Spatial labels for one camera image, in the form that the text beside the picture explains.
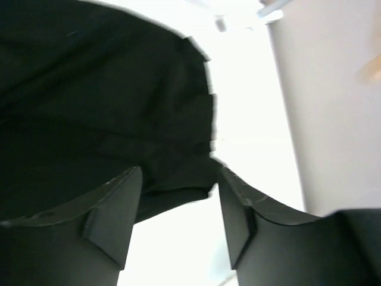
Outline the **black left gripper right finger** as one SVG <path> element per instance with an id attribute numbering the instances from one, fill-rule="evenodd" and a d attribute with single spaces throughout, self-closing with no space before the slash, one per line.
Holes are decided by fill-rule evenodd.
<path id="1" fill-rule="evenodd" d="M 240 285 L 379 285 L 380 210 L 317 217 L 218 177 L 230 264 Z"/>

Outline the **black trousers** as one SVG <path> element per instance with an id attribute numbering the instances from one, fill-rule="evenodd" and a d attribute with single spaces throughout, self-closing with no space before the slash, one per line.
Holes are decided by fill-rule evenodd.
<path id="1" fill-rule="evenodd" d="M 137 221 L 206 199 L 214 97 L 206 56 L 133 14 L 82 1 L 1 2 L 1 219 L 138 166 Z"/>

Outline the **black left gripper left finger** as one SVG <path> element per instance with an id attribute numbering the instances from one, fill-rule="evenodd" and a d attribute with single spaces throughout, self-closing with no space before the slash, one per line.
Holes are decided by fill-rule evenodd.
<path id="1" fill-rule="evenodd" d="M 1 222 L 1 284 L 116 285 L 141 189 L 132 167 L 68 203 Z"/>

